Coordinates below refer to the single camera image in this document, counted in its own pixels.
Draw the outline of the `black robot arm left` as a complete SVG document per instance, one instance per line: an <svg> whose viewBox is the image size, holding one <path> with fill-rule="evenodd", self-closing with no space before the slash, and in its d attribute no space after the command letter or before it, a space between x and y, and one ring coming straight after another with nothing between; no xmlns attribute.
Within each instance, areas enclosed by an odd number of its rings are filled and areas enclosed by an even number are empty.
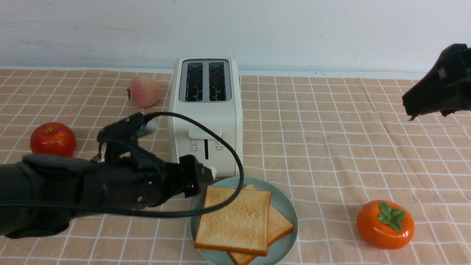
<svg viewBox="0 0 471 265"><path fill-rule="evenodd" d="M28 154L1 165L1 235L10 239L62 233L76 218L99 214L183 218L187 212L147 212L184 193L195 196L214 182L192 155L180 163L119 158L113 163Z"/></svg>

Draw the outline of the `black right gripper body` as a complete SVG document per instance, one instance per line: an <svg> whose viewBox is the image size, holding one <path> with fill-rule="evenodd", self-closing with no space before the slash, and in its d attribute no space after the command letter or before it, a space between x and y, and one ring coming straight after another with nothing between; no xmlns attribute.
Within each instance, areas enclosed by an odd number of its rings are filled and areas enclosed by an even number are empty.
<svg viewBox="0 0 471 265"><path fill-rule="evenodd" d="M440 53L433 67L402 96L410 120L440 112L448 116L471 110L471 49L451 44Z"/></svg>

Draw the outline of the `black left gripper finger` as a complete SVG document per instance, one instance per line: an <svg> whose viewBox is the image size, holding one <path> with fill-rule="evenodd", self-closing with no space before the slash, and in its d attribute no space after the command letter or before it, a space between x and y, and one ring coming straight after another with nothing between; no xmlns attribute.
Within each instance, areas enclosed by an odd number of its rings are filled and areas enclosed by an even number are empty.
<svg viewBox="0 0 471 265"><path fill-rule="evenodd" d="M185 198L193 197L199 194L199 183L197 176L183 176L181 181L181 193Z"/></svg>
<svg viewBox="0 0 471 265"><path fill-rule="evenodd" d="M214 176L210 168L200 163L194 155L185 155L179 158L181 176L185 180L197 184L213 184Z"/></svg>

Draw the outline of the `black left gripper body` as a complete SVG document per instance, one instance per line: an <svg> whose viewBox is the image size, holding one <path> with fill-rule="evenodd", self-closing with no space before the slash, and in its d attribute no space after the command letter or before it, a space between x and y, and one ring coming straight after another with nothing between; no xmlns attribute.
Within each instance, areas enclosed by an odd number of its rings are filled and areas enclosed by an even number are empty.
<svg viewBox="0 0 471 265"><path fill-rule="evenodd" d="M180 176L160 176L145 158L116 156L105 162L83 160L85 205L143 209L159 206L183 191Z"/></svg>

